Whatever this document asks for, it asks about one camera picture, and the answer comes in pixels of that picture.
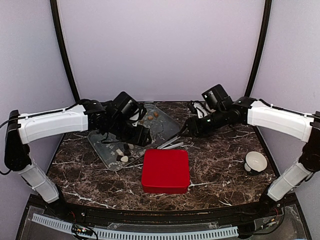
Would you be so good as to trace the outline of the red tin lid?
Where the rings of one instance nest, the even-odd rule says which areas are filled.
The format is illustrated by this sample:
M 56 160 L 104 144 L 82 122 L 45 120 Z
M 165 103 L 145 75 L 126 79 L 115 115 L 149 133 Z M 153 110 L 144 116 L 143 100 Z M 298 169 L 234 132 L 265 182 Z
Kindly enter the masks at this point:
M 190 185 L 188 152 L 148 149 L 143 158 L 141 185 L 145 193 L 185 194 Z

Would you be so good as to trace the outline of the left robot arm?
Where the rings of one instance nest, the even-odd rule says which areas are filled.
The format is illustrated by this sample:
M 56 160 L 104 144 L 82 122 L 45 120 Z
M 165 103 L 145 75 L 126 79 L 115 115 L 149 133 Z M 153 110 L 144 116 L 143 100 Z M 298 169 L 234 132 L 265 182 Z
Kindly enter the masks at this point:
M 105 102 L 83 98 L 71 106 L 53 110 L 34 113 L 12 110 L 0 125 L 6 127 L 4 165 L 8 172 L 17 173 L 47 204 L 51 204 L 51 210 L 58 217 L 67 218 L 71 208 L 35 160 L 32 148 L 41 140 L 87 131 L 112 134 L 117 141 L 145 147 L 152 141 L 151 133 L 138 122 L 146 113 L 145 105 L 125 91 Z

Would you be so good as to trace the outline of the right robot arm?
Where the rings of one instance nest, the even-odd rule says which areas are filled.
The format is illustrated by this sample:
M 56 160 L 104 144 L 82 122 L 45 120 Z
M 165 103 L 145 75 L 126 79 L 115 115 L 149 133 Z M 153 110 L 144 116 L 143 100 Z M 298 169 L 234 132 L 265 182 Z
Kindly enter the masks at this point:
M 274 83 L 267 86 L 259 83 L 253 88 L 253 95 L 269 100 L 272 103 L 294 110 L 319 110 L 320 109 L 320 82 L 305 81 L 303 83 L 285 82 Z M 284 133 L 279 133 L 266 128 L 260 129 L 271 157 L 275 160 L 277 169 L 281 173 L 302 153 L 303 143 Z M 320 174 L 302 184 L 295 190 L 298 200 L 306 205 L 320 204 Z

